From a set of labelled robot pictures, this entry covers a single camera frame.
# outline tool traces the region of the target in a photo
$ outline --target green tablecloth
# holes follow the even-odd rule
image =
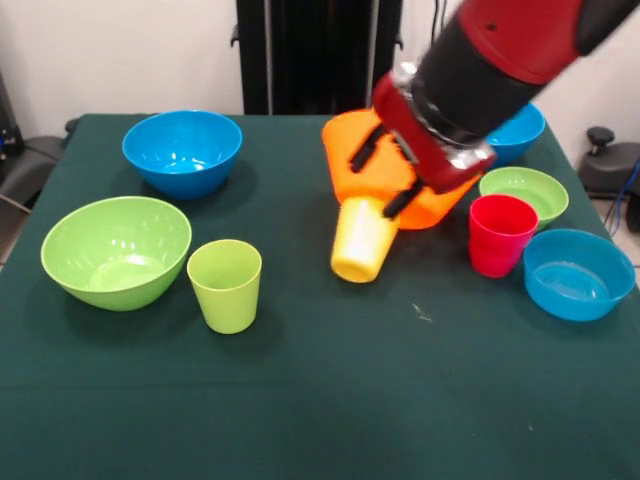
[[[192,251],[232,237],[262,252],[245,333],[210,332],[184,272],[135,312],[64,293],[40,267],[49,228],[94,200],[160,196],[121,154],[139,119],[81,120],[0,274],[2,478],[640,477],[638,292],[574,325],[529,300],[521,267],[479,277],[475,191],[438,227],[400,235],[377,282],[342,282],[326,118],[237,118],[230,181],[176,203]],[[523,163],[570,192],[554,226],[604,234],[551,132]]]

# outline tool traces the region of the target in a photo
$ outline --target cup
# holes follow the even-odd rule
[[[520,260],[538,226],[531,205],[509,195],[485,195],[471,204],[469,253],[481,275],[507,275]]]
[[[391,135],[383,135],[376,142],[366,168],[351,170],[349,160],[362,144],[362,140],[380,124],[372,109],[342,113],[329,120],[322,129],[322,141],[327,153],[331,183],[338,202],[350,197],[369,196],[386,203],[413,183],[416,177]],[[398,215],[401,230],[423,230],[440,222],[465,193],[478,181],[480,175],[459,187],[436,194],[430,187],[422,192]]]
[[[256,317],[262,257],[240,240],[218,240],[198,248],[187,274],[207,325],[218,333],[238,333]]]
[[[331,269],[353,283],[378,276],[398,232],[398,219],[382,214],[384,202],[373,197],[347,198],[340,209],[331,253]]]

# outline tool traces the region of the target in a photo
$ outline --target blue cable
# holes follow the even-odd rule
[[[620,193],[618,193],[618,197],[616,198],[616,215],[618,218],[616,219],[616,227],[613,229],[613,231],[609,232],[609,235],[611,235],[612,237],[616,233],[618,233],[618,229],[620,228],[620,222],[622,219],[622,199],[624,197],[624,194],[627,193],[627,190],[629,190],[629,188],[631,188],[631,185],[633,185],[633,182],[635,181],[639,172],[640,172],[640,159],[636,162],[635,166],[633,167],[633,171],[631,172],[631,175],[629,175],[629,178],[627,179],[627,183],[624,184],[624,186],[620,190]]]

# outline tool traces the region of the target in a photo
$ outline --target plastic bowl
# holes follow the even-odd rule
[[[173,205],[148,197],[91,203],[47,234],[40,258],[74,297],[114,311],[156,300],[175,280],[191,244],[191,225]]]
[[[545,125],[542,112],[530,103],[490,133],[487,142],[497,155],[493,168],[508,165],[522,156],[542,135]]]
[[[524,251],[525,286],[543,310],[575,322],[605,316],[635,285],[627,256],[602,237],[550,230]]]
[[[217,113],[161,113],[135,125],[122,151],[149,184],[169,197],[190,200],[216,190],[229,176],[242,131]]]
[[[496,193],[524,200],[538,214],[538,231],[558,218],[569,206],[569,194],[555,178],[538,170],[504,167],[487,173],[478,185],[480,195]]]

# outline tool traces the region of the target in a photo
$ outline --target plastic cup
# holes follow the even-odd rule
[[[569,194],[551,175],[523,167],[498,168],[478,184],[480,195],[518,197],[538,213],[538,231],[558,218],[569,206]]]
[[[415,171],[401,154],[391,135],[383,135],[367,166],[353,172],[349,160],[363,139],[380,123],[371,108],[342,113],[329,120],[322,129],[333,190],[340,204],[351,197],[372,197],[389,203],[415,180]],[[480,175],[450,192],[436,194],[425,187],[400,215],[401,230],[423,230],[440,222]]]
[[[382,214],[384,202],[372,197],[347,198],[340,209],[331,253],[331,269],[353,283],[378,276],[398,232],[399,220]]]
[[[499,278],[516,266],[538,227],[531,205],[509,195],[485,195],[471,204],[469,253],[473,269]]]
[[[207,325],[238,333],[256,317],[262,257],[240,240],[218,240],[196,250],[187,273]]]

